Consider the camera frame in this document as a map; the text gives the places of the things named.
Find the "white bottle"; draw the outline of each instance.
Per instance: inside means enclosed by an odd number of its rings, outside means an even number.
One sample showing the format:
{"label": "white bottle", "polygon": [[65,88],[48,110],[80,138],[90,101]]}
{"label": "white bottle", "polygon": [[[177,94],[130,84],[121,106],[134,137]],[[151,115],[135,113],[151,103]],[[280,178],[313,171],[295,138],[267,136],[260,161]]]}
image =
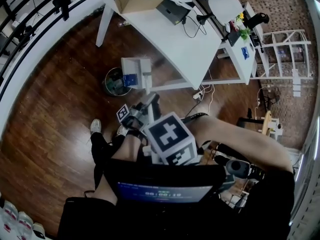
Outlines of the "white bottle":
{"label": "white bottle", "polygon": [[294,53],[302,53],[304,50],[302,49],[302,47],[292,47],[292,51]]}
{"label": "white bottle", "polygon": [[16,230],[21,240],[31,239],[33,224],[33,220],[24,211],[19,212]]}
{"label": "white bottle", "polygon": [[18,219],[17,208],[9,201],[4,201],[4,206],[1,212],[2,221],[4,223],[4,229],[10,232],[16,228]]}

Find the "green plant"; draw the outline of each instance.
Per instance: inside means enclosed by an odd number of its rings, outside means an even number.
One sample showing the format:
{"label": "green plant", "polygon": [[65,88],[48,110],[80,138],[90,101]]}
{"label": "green plant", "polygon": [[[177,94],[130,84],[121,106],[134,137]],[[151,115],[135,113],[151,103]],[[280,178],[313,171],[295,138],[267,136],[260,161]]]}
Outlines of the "green plant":
{"label": "green plant", "polygon": [[250,35],[250,29],[247,27],[246,29],[240,29],[240,36],[243,40],[247,40]]}

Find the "black shirt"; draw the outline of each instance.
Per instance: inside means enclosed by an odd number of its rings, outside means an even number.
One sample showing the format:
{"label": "black shirt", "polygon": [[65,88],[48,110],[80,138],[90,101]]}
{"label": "black shirt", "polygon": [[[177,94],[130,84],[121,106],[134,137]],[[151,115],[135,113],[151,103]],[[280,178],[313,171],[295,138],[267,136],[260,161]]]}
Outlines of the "black shirt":
{"label": "black shirt", "polygon": [[192,206],[117,205],[95,198],[66,200],[58,239],[286,239],[295,181],[272,171],[250,191],[240,213],[220,199]]}

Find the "skin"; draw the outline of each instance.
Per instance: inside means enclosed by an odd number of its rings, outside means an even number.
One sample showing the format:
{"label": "skin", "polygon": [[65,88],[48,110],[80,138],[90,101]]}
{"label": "skin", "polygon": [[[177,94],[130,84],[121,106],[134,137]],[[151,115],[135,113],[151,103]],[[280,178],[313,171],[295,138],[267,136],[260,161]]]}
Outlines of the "skin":
{"label": "skin", "polygon": [[[208,140],[223,143],[241,153],[265,172],[274,170],[293,172],[287,150],[268,136],[209,116],[202,116],[186,126],[199,146]],[[140,144],[141,141],[137,137],[127,135],[112,158],[136,162]],[[114,205],[118,201],[105,177],[102,177],[93,198],[103,199]]]}

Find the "monitor screen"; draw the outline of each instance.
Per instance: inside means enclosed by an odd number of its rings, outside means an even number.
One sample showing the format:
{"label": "monitor screen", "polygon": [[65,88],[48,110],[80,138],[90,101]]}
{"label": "monitor screen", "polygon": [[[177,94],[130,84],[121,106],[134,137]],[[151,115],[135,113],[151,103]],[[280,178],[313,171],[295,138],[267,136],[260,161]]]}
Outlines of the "monitor screen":
{"label": "monitor screen", "polygon": [[157,203],[197,203],[212,186],[166,187],[118,182],[123,199]]}

